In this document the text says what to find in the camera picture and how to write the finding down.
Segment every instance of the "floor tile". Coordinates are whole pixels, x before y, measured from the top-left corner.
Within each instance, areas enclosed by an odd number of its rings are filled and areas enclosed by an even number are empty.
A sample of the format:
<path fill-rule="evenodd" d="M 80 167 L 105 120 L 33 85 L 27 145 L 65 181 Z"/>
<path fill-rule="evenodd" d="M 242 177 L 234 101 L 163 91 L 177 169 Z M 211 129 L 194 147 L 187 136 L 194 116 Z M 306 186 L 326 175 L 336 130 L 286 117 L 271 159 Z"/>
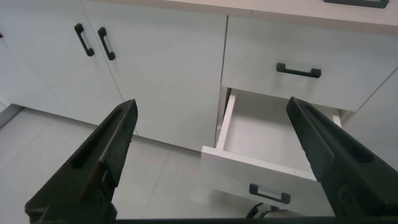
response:
<path fill-rule="evenodd" d="M 0 129 L 0 171 L 2 171 L 35 136 L 44 129 L 53 116 L 23 109 Z"/>
<path fill-rule="evenodd" d="M 119 187 L 113 195 L 117 218 L 140 218 L 173 146 L 133 136 Z"/>
<path fill-rule="evenodd" d="M 27 223 L 25 203 L 48 181 L 96 126 L 71 119 L 52 120 L 0 173 L 0 217 Z"/>
<path fill-rule="evenodd" d="M 143 218 L 245 217 L 257 204 L 209 188 L 200 166 L 199 152 L 173 149 Z"/>

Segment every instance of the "white drawer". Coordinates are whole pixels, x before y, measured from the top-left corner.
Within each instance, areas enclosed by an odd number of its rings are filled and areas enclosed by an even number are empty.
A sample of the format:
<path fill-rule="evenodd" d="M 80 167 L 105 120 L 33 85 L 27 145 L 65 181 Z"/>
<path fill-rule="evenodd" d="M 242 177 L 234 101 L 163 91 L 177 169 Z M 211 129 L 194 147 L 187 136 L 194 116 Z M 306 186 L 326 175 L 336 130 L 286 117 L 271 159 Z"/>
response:
<path fill-rule="evenodd" d="M 203 146 L 201 165 L 218 190 L 304 215 L 333 215 L 287 116 L 288 100 L 232 90 L 216 148 Z M 337 110 L 316 106 L 340 125 Z M 277 202 L 249 193 L 250 184 Z"/>
<path fill-rule="evenodd" d="M 230 17 L 222 85 L 356 111 L 397 66 L 397 36 Z"/>

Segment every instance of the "white cabinet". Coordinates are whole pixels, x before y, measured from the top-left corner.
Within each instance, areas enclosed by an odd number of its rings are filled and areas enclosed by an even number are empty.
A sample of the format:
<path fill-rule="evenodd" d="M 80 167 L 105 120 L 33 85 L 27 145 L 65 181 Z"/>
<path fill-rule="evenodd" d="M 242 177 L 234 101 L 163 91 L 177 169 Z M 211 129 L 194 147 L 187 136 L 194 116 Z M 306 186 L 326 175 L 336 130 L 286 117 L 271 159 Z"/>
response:
<path fill-rule="evenodd" d="M 6 33 L 0 31 L 0 92 L 8 101 L 49 113 L 68 116 L 48 84 L 22 58 L 9 51 Z"/>
<path fill-rule="evenodd" d="M 136 99 L 138 134 L 198 151 L 214 146 L 226 17 L 83 5 L 94 30 L 107 33 L 105 46 L 115 56 L 107 62 L 123 100 Z"/>
<path fill-rule="evenodd" d="M 74 30 L 77 24 L 84 28 L 82 37 L 93 49 L 92 57 L 86 54 Z M 34 71 L 16 73 L 42 80 L 66 108 L 66 113 L 48 110 L 36 101 L 21 105 L 100 124 L 122 102 L 80 1 L 3 0 L 0 30 L 13 56 Z M 29 79 L 21 81 L 23 85 L 13 86 L 19 93 L 28 85 L 32 91 L 45 91 L 38 84 L 29 83 Z"/>
<path fill-rule="evenodd" d="M 222 85 L 356 111 L 397 66 L 397 36 L 230 17 Z"/>
<path fill-rule="evenodd" d="M 203 176 L 224 192 L 304 215 L 333 215 L 291 125 L 287 103 L 232 90 L 217 146 L 202 149 Z M 340 125 L 336 109 L 316 108 Z"/>
<path fill-rule="evenodd" d="M 398 69 L 355 113 L 343 129 L 398 170 Z"/>

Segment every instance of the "cabinet handle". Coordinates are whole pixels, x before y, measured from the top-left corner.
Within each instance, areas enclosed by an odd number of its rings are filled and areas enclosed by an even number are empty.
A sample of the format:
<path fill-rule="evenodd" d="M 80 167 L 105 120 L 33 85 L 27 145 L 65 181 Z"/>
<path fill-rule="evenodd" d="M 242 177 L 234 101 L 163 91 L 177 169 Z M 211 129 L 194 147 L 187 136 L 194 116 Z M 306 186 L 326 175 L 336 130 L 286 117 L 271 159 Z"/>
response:
<path fill-rule="evenodd" d="M 76 24 L 75 25 L 75 31 L 77 36 L 79 37 L 79 40 L 83 46 L 83 48 L 85 49 L 85 52 L 87 54 L 87 56 L 91 57 L 94 55 L 94 50 L 92 48 L 87 48 L 87 45 L 85 43 L 85 40 L 83 40 L 83 37 L 81 36 L 81 33 L 84 31 L 83 25 L 82 24 Z"/>
<path fill-rule="evenodd" d="M 323 0 L 327 3 L 345 4 L 350 6 L 364 6 L 364 7 L 375 7 L 384 9 L 389 0 L 369 1 L 369 0 Z"/>
<path fill-rule="evenodd" d="M 253 195 L 260 196 L 260 197 L 268 198 L 268 199 L 271 199 L 271 200 L 274 200 L 274 201 L 280 202 L 280 203 L 285 203 L 285 204 L 290 203 L 290 194 L 282 193 L 282 195 L 280 196 L 280 199 L 274 198 L 274 197 L 271 197 L 268 195 L 260 194 L 259 186 L 257 184 L 250 184 L 249 193 L 253 194 Z"/>
<path fill-rule="evenodd" d="M 277 72 L 289 73 L 289 74 L 293 74 L 293 75 L 301 75 L 301 76 L 311 77 L 311 78 L 319 78 L 319 77 L 321 77 L 321 74 L 322 74 L 322 71 L 320 69 L 316 69 L 316 68 L 311 69 L 311 72 L 302 72 L 302 71 L 297 71 L 297 70 L 286 69 L 286 64 L 284 64 L 284 63 L 277 63 L 276 70 L 277 70 Z"/>
<path fill-rule="evenodd" d="M 108 46 L 106 45 L 106 42 L 105 42 L 105 39 L 104 39 L 104 37 L 106 36 L 106 29 L 105 29 L 105 27 L 99 28 L 99 30 L 98 30 L 98 35 L 99 35 L 99 38 L 101 39 L 102 45 L 104 46 L 106 55 L 108 56 L 108 59 L 109 59 L 109 60 L 115 59 L 116 56 L 114 55 L 114 52 L 109 52 Z"/>

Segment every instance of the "kitchen cabinet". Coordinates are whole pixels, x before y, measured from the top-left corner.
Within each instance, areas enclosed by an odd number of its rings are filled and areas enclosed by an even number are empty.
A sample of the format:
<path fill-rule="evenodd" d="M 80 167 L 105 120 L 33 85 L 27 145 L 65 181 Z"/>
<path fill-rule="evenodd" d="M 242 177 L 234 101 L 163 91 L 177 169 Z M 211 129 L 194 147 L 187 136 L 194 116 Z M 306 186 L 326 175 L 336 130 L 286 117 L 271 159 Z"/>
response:
<path fill-rule="evenodd" d="M 0 92 L 2 96 L 17 105 L 69 116 L 48 83 L 28 63 L 9 50 L 7 41 L 10 37 L 5 33 L 2 36 L 3 38 L 0 38 Z"/>
<path fill-rule="evenodd" d="M 91 56 L 84 50 L 74 29 L 77 24 L 84 29 L 81 32 L 84 43 L 93 49 Z M 18 73 L 28 73 L 45 83 L 66 113 L 49 110 L 35 101 L 21 105 L 100 124 L 122 102 L 80 1 L 3 0 L 0 2 L 0 30 L 14 57 L 34 71 Z M 21 89 L 20 94 L 24 94 L 22 89 L 26 86 L 42 95 L 49 94 L 29 80 L 22 81 L 23 85 L 13 86 Z"/>
<path fill-rule="evenodd" d="M 230 17 L 222 85 L 356 111 L 397 64 L 394 35 Z"/>
<path fill-rule="evenodd" d="M 139 135 L 214 146 L 226 16 L 82 3 L 123 100 L 136 99 Z"/>

